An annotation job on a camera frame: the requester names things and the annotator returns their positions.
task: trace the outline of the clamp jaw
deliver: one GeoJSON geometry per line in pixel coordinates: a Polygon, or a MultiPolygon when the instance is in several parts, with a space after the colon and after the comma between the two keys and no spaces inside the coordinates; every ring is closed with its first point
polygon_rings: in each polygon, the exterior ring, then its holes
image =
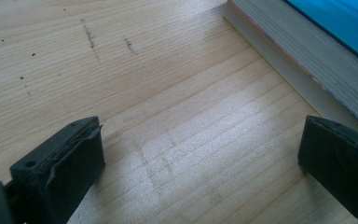
{"type": "Polygon", "coordinates": [[[98,117],[77,120],[10,167],[0,223],[66,223],[104,168],[98,117]]]}
{"type": "Polygon", "coordinates": [[[298,162],[358,218],[358,132],[307,116],[298,162]]]}

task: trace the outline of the wood grain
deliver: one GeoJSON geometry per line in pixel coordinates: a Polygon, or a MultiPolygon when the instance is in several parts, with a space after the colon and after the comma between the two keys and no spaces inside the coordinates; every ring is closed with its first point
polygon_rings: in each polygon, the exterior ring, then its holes
{"type": "Polygon", "coordinates": [[[97,115],[106,168],[69,223],[356,223],[297,166],[315,112],[224,1],[0,1],[0,180],[97,115]]]}

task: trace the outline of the blue surface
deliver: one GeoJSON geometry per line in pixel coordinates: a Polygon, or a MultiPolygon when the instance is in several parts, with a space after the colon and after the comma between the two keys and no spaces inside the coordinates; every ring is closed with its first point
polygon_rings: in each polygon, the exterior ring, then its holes
{"type": "Polygon", "coordinates": [[[358,55],[358,0],[286,0],[358,55]]]}

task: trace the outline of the wooden board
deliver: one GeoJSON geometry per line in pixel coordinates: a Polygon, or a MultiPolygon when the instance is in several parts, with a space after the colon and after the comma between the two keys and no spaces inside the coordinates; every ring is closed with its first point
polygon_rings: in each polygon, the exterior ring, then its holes
{"type": "Polygon", "coordinates": [[[356,223],[297,166],[315,112],[224,1],[0,1],[0,180],[97,115],[106,168],[69,223],[356,223]]]}

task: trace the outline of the scratch mark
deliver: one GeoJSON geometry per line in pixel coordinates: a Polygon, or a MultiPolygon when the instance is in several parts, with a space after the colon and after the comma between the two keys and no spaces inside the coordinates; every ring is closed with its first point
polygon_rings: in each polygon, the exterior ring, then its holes
{"type": "Polygon", "coordinates": [[[25,90],[27,91],[28,96],[31,96],[31,92],[30,92],[30,91],[28,91],[28,86],[27,86],[27,85],[25,85],[24,87],[25,87],[25,90]]]}
{"type": "Polygon", "coordinates": [[[138,55],[138,53],[133,49],[132,43],[130,42],[130,40],[128,38],[124,38],[124,41],[126,42],[127,49],[130,51],[131,55],[133,55],[133,54],[138,55]]]}

